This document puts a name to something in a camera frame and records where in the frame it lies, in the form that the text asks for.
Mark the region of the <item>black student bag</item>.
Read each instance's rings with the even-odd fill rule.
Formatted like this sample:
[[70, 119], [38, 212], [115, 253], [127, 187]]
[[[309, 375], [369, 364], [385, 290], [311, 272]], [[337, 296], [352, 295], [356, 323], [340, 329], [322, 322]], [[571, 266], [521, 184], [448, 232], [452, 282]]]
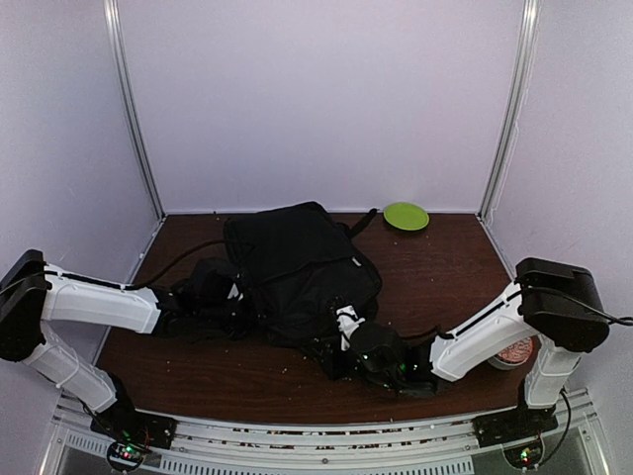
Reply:
[[349, 226], [321, 204], [306, 202], [225, 222], [228, 260], [239, 269], [272, 344], [302, 347], [336, 335], [334, 304], [376, 319], [383, 280], [353, 241], [376, 215], [371, 209]]

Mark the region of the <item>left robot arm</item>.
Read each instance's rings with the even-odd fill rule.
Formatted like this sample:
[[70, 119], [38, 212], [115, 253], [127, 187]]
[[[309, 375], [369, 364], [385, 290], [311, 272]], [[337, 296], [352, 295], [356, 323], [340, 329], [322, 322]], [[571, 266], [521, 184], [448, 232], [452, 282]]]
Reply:
[[238, 269], [215, 258], [199, 260], [191, 275], [161, 287], [152, 277], [126, 285], [71, 273], [25, 251], [1, 278], [1, 357], [22, 362], [72, 393], [105, 430], [131, 440], [144, 431], [124, 383], [80, 356], [52, 329], [75, 322], [153, 336], [221, 332], [232, 339], [252, 326]]

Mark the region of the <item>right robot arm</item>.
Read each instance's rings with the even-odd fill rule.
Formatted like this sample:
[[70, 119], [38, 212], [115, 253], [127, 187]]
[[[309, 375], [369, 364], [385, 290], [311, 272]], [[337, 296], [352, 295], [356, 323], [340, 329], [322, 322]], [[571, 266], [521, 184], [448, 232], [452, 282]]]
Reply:
[[308, 347], [327, 375], [354, 368], [374, 384], [421, 399], [435, 397], [513, 344], [537, 337], [540, 350], [519, 385], [516, 407], [474, 419], [481, 446], [556, 428], [559, 395], [583, 354], [602, 345], [612, 326], [632, 324], [604, 311], [587, 269], [535, 257], [520, 261], [515, 279], [492, 302], [448, 332], [402, 337], [342, 300], [330, 304], [329, 313], [332, 331]]

